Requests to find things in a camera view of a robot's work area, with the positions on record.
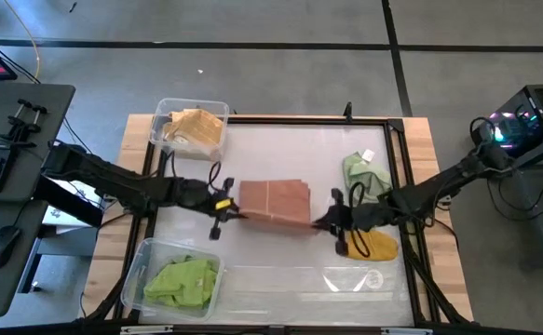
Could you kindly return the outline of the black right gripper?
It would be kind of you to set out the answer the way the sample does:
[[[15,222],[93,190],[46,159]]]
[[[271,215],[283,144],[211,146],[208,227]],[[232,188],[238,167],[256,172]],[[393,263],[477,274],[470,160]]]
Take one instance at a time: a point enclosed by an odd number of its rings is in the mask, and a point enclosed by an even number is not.
[[[327,216],[312,222],[313,228],[332,233],[337,237],[335,251],[338,255],[348,255],[349,246],[353,246],[360,255],[368,255],[369,248],[360,231],[353,225],[351,208],[345,204],[343,193],[337,188],[332,188],[331,197],[334,204],[329,207]]]

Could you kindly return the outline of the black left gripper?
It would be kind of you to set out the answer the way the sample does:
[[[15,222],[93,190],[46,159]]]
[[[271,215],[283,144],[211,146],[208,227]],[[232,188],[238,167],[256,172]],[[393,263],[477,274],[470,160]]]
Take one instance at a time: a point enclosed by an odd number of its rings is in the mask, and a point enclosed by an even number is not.
[[[218,240],[221,236],[221,223],[227,220],[248,219],[239,209],[230,209],[234,205],[234,200],[229,196],[229,192],[234,185],[233,178],[226,178],[222,188],[216,188],[212,185],[212,179],[209,179],[207,186],[211,188],[209,198],[208,213],[214,218],[214,224],[210,228],[209,240]]]

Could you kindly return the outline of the salmon pink towel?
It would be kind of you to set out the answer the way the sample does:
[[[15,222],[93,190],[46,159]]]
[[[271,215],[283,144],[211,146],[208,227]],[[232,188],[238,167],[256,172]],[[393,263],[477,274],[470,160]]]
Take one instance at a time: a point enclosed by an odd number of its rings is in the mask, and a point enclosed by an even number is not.
[[[242,181],[238,207],[250,220],[299,229],[312,227],[310,189],[301,180]]]

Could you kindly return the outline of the small mustard yellow towel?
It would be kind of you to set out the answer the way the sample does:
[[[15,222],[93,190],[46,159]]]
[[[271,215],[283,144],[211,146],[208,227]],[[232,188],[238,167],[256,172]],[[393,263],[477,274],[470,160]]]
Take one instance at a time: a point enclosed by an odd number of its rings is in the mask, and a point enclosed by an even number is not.
[[[390,235],[377,230],[349,231],[346,234],[347,256],[359,261],[393,261],[398,256],[398,243]]]

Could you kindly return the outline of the lime green towel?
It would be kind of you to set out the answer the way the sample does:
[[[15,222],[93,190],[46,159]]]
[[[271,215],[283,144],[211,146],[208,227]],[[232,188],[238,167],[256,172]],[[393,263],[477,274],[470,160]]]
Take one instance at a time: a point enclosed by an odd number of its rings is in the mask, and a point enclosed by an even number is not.
[[[211,260],[186,257],[166,265],[145,285],[143,295],[151,303],[204,308],[212,297],[217,275]]]

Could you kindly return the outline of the yellow beige checked towel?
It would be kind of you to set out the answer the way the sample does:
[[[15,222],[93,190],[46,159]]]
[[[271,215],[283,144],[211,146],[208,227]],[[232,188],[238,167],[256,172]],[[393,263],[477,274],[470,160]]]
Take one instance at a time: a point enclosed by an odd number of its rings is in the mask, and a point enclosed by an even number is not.
[[[183,109],[170,112],[171,120],[163,126],[163,139],[181,144],[205,147],[220,143],[224,123],[203,109]]]

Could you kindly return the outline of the mint green towel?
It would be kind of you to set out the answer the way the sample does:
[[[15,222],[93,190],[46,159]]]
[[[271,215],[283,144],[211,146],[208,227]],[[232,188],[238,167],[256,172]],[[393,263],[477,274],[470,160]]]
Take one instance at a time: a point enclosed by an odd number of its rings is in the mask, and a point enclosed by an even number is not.
[[[377,196],[392,189],[390,174],[355,152],[342,162],[345,187],[355,204],[376,203]]]

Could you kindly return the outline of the clear plastic bin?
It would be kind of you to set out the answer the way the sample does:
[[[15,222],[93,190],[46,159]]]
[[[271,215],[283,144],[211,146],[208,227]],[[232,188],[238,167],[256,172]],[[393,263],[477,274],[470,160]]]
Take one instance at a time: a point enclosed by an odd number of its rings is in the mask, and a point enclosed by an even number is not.
[[[149,302],[143,295],[145,285],[166,265],[183,261],[186,257],[207,259],[214,263],[218,275],[210,302],[204,308],[171,307]],[[165,316],[188,321],[205,321],[210,318],[214,310],[223,274],[223,260],[207,250],[186,244],[147,238],[141,242],[132,260],[122,288],[121,301],[124,306],[138,310],[145,316]]]
[[[183,109],[203,109],[222,120],[224,129],[220,143],[216,146],[205,147],[164,140],[163,126],[171,120],[169,117],[170,112],[180,112]],[[175,153],[177,157],[211,162],[220,161],[224,154],[228,118],[229,106],[221,101],[166,98],[161,100],[156,107],[156,113],[149,132],[149,141],[167,154]]]

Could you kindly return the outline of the white printed box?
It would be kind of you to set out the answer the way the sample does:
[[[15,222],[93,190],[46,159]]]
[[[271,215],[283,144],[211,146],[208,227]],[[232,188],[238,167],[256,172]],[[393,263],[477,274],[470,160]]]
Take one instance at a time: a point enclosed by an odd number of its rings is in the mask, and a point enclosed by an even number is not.
[[[81,200],[90,203],[93,207],[104,209],[102,197],[95,192],[95,189],[81,181],[56,181],[56,183],[68,193],[74,194]],[[42,221],[45,225],[58,227],[88,227],[88,224],[65,213],[57,208],[49,206]]]

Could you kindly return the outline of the black desk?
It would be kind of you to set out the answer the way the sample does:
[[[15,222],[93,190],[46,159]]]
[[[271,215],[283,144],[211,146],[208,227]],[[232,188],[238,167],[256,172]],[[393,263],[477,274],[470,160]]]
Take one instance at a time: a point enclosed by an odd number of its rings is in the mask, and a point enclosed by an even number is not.
[[[40,177],[40,159],[47,155],[48,143],[57,137],[74,94],[75,88],[69,85],[0,82],[0,133],[10,130],[7,118],[20,108],[19,99],[48,110],[39,117],[41,130],[30,136],[36,146],[31,153],[17,156],[0,192],[0,229],[13,224],[21,230],[11,257],[0,268],[0,316],[11,305],[48,207],[46,202],[32,199]]]

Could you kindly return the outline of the black computer mouse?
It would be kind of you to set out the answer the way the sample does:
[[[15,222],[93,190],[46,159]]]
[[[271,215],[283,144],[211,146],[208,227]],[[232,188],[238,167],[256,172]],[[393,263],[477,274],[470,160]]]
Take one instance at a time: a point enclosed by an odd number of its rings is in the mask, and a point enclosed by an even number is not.
[[[14,225],[0,228],[0,268],[9,261],[20,236],[21,229]]]

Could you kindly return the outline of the black RGB computer case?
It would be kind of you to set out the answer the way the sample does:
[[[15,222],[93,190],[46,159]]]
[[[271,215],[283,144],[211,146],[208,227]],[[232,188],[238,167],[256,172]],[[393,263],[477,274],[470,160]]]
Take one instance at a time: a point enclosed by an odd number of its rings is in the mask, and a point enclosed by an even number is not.
[[[491,140],[517,158],[543,142],[543,85],[526,85],[478,126],[470,123],[476,145]]]

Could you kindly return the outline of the black aluminium table frame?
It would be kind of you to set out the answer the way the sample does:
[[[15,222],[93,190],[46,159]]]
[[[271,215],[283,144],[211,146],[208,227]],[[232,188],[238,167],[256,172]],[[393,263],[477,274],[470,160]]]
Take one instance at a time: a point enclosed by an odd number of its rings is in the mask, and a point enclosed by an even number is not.
[[[153,172],[158,154],[149,147],[148,133],[151,114],[131,114],[121,141],[117,163],[135,172],[147,170]],[[271,115],[271,114],[232,114],[231,124],[262,125],[265,121],[279,125],[294,125],[302,122],[311,126],[319,121],[323,126],[343,126],[343,116],[327,115]],[[395,153],[397,179],[408,183],[426,181],[440,172],[434,143],[425,117],[361,116],[353,120],[355,126],[369,126],[372,122],[379,125],[390,125],[390,136],[400,146]],[[424,230],[424,241],[427,268],[448,302],[467,320],[474,319],[459,256],[457,242],[454,237],[450,214],[441,209],[436,210],[435,225]]]

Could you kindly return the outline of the silver metal bracket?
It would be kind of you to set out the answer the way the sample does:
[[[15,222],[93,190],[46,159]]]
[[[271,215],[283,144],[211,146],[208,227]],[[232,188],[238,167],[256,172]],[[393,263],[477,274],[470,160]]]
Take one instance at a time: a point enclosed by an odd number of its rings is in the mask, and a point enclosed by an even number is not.
[[[139,325],[122,327],[119,335],[158,335],[172,333],[173,331],[174,327],[171,325]]]
[[[381,328],[381,335],[433,335],[432,329],[426,328]]]

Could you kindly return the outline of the black desk clamp mount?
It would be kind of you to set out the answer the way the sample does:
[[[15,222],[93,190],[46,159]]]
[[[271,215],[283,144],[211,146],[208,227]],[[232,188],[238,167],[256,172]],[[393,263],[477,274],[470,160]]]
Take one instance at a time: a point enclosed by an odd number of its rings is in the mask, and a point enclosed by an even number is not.
[[[34,148],[36,147],[36,144],[29,141],[29,137],[32,134],[41,131],[42,128],[38,125],[39,117],[47,114],[48,109],[42,105],[32,104],[25,99],[18,99],[17,103],[19,105],[18,111],[7,118],[11,128],[8,133],[0,133],[0,139],[12,146]],[[24,110],[31,110],[34,112],[34,120],[32,123],[27,123],[21,118],[21,114]]]

